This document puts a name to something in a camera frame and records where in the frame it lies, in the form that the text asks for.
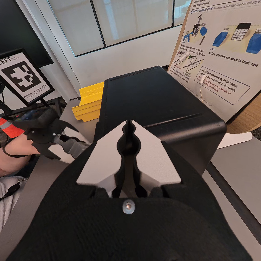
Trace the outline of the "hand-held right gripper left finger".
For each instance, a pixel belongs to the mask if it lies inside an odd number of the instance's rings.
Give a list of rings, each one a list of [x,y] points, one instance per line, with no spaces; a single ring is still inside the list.
[[[117,149],[117,143],[123,136],[123,121],[108,134],[96,142],[81,174],[77,179],[78,185],[92,185],[104,188],[109,197],[116,188],[115,174],[120,170],[122,156]]]

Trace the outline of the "glass partition window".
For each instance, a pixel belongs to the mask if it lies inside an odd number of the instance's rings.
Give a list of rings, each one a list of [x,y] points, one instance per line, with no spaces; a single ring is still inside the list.
[[[49,0],[75,57],[184,21],[189,0]]]

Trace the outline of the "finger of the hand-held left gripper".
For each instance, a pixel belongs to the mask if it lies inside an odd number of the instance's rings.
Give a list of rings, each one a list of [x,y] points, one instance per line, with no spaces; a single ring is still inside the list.
[[[66,153],[60,144],[56,143],[49,143],[48,145],[48,156],[51,159],[57,159],[59,161],[65,162],[65,163],[72,163],[75,159],[72,155]]]
[[[91,143],[81,134],[74,134],[74,136],[60,135],[60,145],[65,153],[77,158],[83,153]]]

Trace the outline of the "yellow plastic bin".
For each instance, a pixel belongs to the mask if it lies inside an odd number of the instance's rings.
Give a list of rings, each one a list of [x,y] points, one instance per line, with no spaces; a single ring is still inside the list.
[[[80,104],[72,107],[73,114],[77,120],[88,122],[98,119],[103,96],[104,82],[81,88]]]

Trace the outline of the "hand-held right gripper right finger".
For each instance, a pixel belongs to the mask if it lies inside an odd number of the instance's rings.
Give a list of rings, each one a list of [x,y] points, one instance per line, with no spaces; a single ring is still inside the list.
[[[180,184],[181,177],[162,141],[134,120],[131,120],[131,126],[133,139],[138,146],[133,163],[137,197],[145,198],[153,188],[162,185]]]

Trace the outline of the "person's white shirt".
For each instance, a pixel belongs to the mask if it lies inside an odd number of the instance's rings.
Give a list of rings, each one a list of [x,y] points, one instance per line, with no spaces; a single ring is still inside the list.
[[[26,182],[27,179],[21,176],[0,178],[0,231],[6,224]]]

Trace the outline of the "orange reflective object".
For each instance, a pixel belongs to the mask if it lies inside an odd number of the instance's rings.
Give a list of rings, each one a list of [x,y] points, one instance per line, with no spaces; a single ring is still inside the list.
[[[24,133],[23,129],[14,126],[12,123],[8,122],[2,117],[0,117],[0,128],[10,138],[16,138]]]

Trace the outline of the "black metal stand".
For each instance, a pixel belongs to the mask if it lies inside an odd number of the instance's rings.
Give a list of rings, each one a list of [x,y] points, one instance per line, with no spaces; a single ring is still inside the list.
[[[4,95],[3,95],[4,88],[5,88],[4,84],[0,83],[0,94],[2,96],[2,100],[0,100],[0,109],[3,111],[3,113],[1,113],[1,117],[3,116],[3,118],[8,121],[14,121],[16,116],[23,114],[25,112],[28,112],[30,110],[42,109],[42,108],[45,109],[47,107],[52,107],[52,106],[54,106],[54,109],[56,110],[58,116],[61,116],[62,108],[66,107],[66,104],[64,104],[60,101],[61,97],[58,97],[58,98],[54,98],[54,99],[51,99],[48,101],[45,101],[42,98],[40,100],[41,101],[40,103],[34,103],[31,106],[12,110],[4,102]]]

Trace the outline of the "framed tag sign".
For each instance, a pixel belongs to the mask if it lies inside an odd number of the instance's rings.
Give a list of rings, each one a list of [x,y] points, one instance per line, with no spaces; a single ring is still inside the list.
[[[24,48],[0,54],[0,78],[26,106],[55,91]]]

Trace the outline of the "person's left forearm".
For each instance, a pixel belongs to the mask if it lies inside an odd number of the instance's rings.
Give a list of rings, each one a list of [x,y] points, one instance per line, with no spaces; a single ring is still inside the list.
[[[31,155],[40,154],[32,143],[21,134],[0,149],[0,177],[19,171],[29,162]]]

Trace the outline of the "black drawer cabinet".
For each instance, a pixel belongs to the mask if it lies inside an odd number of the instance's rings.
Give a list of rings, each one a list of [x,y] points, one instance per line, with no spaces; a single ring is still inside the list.
[[[201,175],[227,130],[219,116],[160,66],[104,81],[93,141],[126,120],[169,144]]]

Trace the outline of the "black monitor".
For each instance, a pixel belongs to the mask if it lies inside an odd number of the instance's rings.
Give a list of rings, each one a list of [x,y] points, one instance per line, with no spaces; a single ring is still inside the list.
[[[0,53],[19,48],[23,48],[39,68],[54,63],[16,1],[1,0]]]

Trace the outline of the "wooden board with instruction poster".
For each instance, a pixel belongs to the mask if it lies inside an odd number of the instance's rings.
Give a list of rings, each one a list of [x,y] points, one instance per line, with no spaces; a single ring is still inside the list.
[[[261,1],[191,1],[168,73],[227,124],[218,148],[260,126]]]

